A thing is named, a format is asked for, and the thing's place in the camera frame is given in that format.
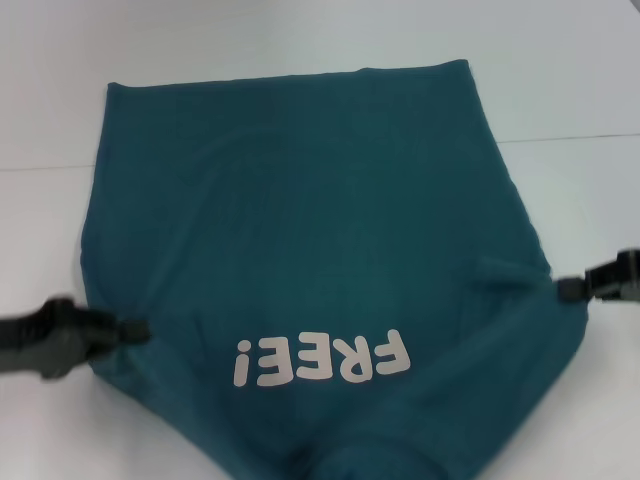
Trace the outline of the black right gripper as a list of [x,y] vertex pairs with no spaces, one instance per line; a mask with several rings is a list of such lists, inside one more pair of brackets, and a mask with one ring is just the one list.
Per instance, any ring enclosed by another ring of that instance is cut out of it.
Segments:
[[640,249],[619,251],[615,260],[585,272],[581,277],[556,281],[561,302],[602,301],[640,303]]

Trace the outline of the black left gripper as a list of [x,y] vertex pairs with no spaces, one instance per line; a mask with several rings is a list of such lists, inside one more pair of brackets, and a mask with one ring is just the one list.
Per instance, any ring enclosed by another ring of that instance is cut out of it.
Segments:
[[141,345],[151,337],[146,321],[119,323],[111,314],[54,298],[34,312],[0,318],[0,374],[33,373],[57,380],[111,353],[119,343]]

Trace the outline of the teal t-shirt with FREE print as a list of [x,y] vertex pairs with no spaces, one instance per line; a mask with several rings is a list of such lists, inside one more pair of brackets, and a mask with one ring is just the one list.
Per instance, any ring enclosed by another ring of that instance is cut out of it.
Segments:
[[575,355],[469,64],[107,89],[94,373],[235,480],[474,480]]

